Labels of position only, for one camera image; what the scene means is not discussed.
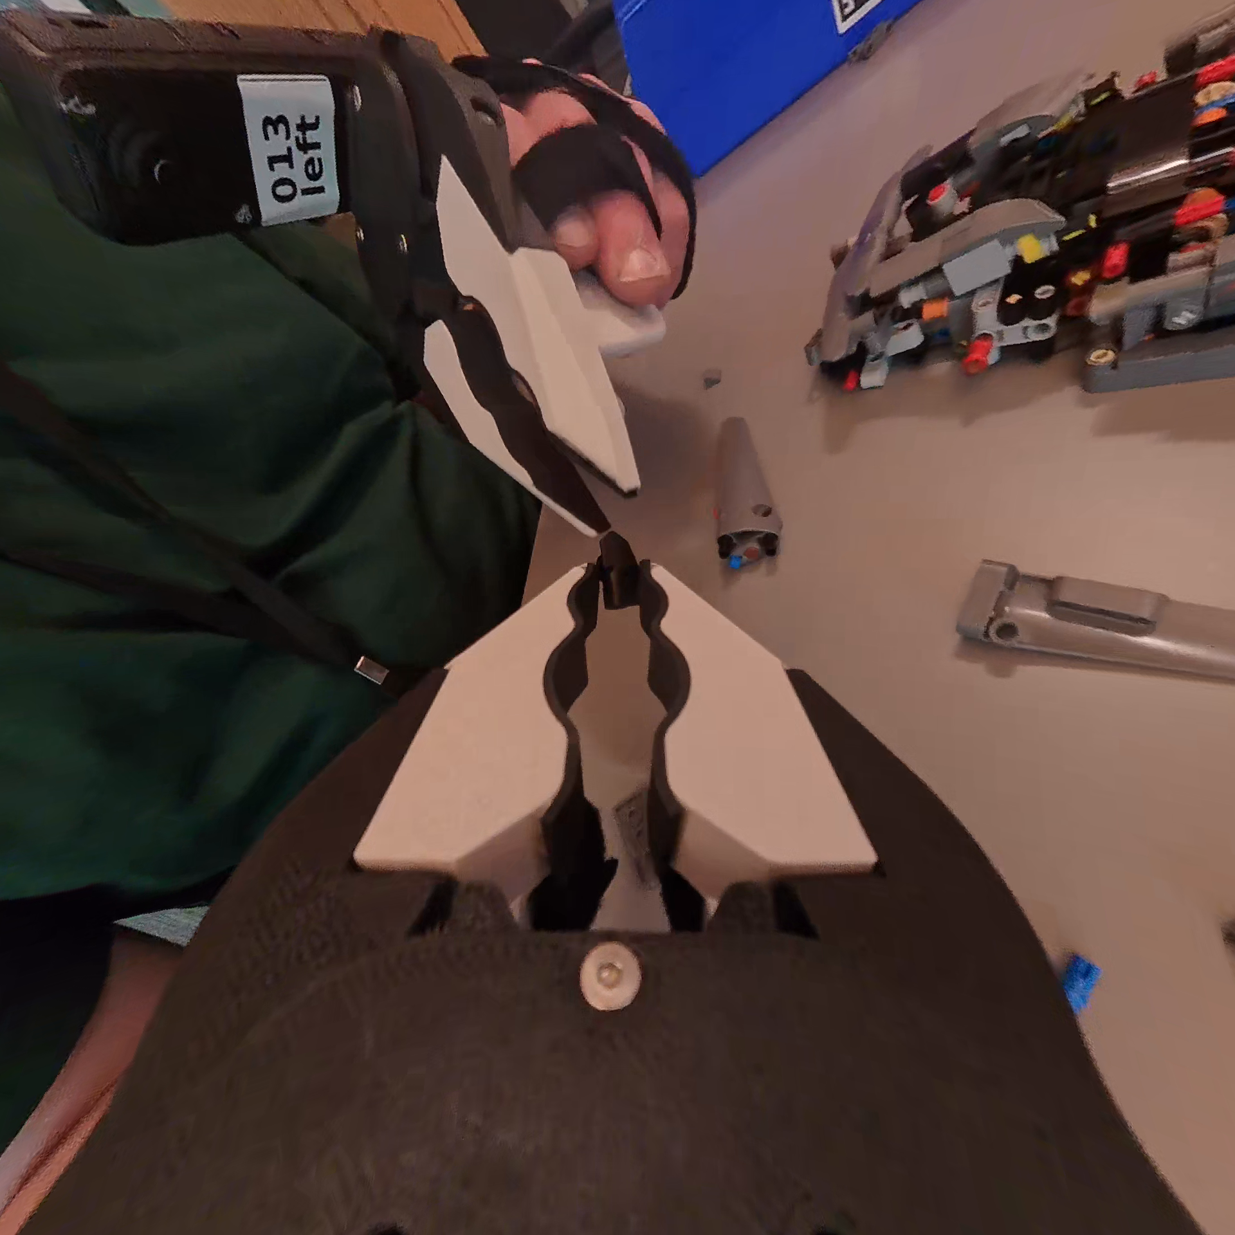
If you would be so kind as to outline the long grey lego panel assembly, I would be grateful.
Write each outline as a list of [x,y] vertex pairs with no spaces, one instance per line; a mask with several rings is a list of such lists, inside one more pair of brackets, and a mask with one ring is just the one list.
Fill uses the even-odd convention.
[[714,533],[718,558],[734,573],[779,554],[782,517],[744,417],[720,421]]

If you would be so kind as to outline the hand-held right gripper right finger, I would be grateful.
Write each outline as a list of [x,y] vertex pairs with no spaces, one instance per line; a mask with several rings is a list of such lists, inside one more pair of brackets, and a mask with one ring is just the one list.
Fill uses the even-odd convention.
[[688,665],[688,695],[663,737],[679,806],[674,869],[688,883],[774,883],[871,873],[856,810],[779,658],[666,566],[659,633]]

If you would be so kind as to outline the short grey lego wedge assembly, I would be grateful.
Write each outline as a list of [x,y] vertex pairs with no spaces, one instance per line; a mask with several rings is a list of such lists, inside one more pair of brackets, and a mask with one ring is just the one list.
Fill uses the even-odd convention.
[[1011,653],[1235,679],[1235,613],[1090,579],[1044,579],[979,562],[957,638]]

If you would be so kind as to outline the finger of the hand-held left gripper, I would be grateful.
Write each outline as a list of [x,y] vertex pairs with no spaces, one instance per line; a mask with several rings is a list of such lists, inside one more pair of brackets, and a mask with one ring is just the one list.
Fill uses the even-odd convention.
[[481,308],[499,329],[512,371],[530,388],[548,432],[619,492],[641,491],[623,405],[611,383],[597,321],[623,332],[638,316],[583,302],[566,264],[551,249],[507,249],[466,182],[440,156],[436,214],[444,272],[460,308]]
[[530,388],[507,362],[499,329],[481,308],[455,308],[425,329],[425,372],[478,454],[579,533],[611,531],[575,462],[548,432]]

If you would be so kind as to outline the person's left hand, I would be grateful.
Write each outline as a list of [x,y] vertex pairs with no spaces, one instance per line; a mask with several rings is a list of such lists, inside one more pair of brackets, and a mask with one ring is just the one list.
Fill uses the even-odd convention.
[[626,308],[668,308],[692,254],[692,201],[634,143],[659,132],[607,93],[601,117],[568,89],[500,97],[512,176],[552,249]]

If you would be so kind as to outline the small lego pieces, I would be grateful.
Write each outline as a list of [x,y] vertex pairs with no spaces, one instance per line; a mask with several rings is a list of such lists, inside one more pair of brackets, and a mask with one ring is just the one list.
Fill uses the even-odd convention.
[[697,391],[785,521],[723,599],[979,839],[1074,1009],[1232,1003],[1232,683],[956,633],[985,558],[1232,607],[1232,386],[1093,402],[1050,362],[841,394],[793,354]]

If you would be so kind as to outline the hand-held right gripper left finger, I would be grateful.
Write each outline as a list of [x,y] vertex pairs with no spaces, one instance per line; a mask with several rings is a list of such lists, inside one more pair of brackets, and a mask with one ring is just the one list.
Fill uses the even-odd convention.
[[589,685],[594,564],[566,569],[460,653],[352,850],[364,870],[540,883],[541,820],[577,755],[568,710]]

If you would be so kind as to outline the grey and orange lego car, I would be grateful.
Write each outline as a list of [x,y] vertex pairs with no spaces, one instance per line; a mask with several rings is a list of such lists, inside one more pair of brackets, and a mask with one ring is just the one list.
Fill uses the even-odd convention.
[[916,150],[833,249],[814,371],[881,388],[948,351],[1085,354],[1093,394],[1235,375],[1232,5],[1137,78],[1057,73]]

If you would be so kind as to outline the blue plastic bin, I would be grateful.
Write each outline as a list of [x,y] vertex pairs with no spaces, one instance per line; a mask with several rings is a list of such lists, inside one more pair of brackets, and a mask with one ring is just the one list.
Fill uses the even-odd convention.
[[615,0],[631,93],[692,176],[833,73],[911,0]]

